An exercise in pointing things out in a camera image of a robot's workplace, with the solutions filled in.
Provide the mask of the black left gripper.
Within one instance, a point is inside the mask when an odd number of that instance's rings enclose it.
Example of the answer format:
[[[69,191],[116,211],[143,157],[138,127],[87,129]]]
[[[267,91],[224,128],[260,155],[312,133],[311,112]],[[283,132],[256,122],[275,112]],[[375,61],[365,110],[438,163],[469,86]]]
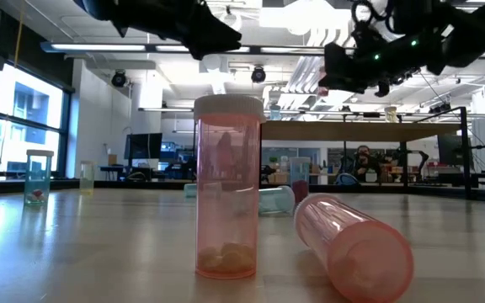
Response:
[[[128,29],[183,42],[194,59],[238,50],[242,34],[215,17],[206,1],[117,0],[111,23],[121,38]]]

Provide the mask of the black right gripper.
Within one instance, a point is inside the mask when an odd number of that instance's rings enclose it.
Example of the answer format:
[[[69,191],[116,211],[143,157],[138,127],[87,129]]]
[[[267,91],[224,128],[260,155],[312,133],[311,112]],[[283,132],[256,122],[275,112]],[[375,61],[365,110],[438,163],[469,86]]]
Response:
[[[329,90],[364,93],[377,86],[376,96],[411,77],[420,67],[440,57],[440,34],[425,29],[415,35],[387,41],[367,23],[355,25],[353,57],[334,42],[324,46],[324,75],[318,85]]]

